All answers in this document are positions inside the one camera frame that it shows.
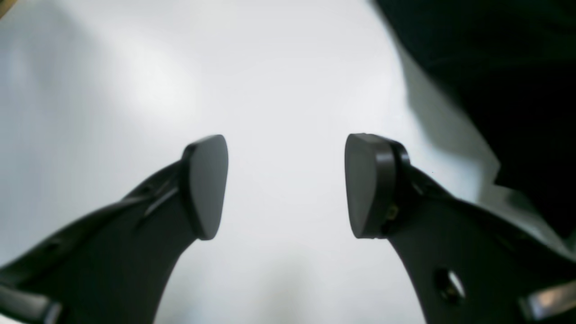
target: black object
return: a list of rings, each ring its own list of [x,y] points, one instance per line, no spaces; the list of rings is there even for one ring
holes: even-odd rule
[[[496,184],[522,191],[566,238],[576,127],[573,0],[377,0],[420,66],[456,94],[501,163]]]
[[[121,201],[0,269],[0,313],[25,323],[152,323],[180,254],[212,239],[228,173],[221,135],[186,147]]]
[[[454,198],[398,142],[352,134],[345,164],[354,235],[390,241],[427,323],[576,322],[572,260]]]

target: circular hole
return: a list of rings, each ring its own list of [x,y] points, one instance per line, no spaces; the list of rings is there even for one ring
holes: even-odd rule
[[[466,298],[464,285],[458,275],[452,270],[437,270],[434,274],[434,283],[440,296],[450,304],[459,305]]]
[[[50,242],[44,247],[44,252],[51,253],[60,247],[60,242]]]

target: black fabric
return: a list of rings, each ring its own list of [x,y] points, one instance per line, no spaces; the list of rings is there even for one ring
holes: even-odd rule
[[[563,237],[576,228],[576,1],[378,0],[398,38],[455,90],[501,163]]]

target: white wall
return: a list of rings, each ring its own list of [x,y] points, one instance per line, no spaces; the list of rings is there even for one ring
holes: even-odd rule
[[[220,230],[182,255],[157,323],[423,323],[389,243],[352,235],[347,135],[402,142],[469,201],[506,192],[401,57],[369,1],[19,0],[0,20],[0,264],[221,133]]]

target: white surface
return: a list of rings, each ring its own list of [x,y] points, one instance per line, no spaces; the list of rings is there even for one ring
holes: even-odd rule
[[[20,324],[20,322],[17,322],[11,318],[0,315],[0,324]]]
[[[226,137],[220,230],[182,255],[157,323],[423,323],[388,242],[352,235],[349,133],[402,142],[458,197],[506,196],[368,1],[19,0],[0,107],[0,264]]]

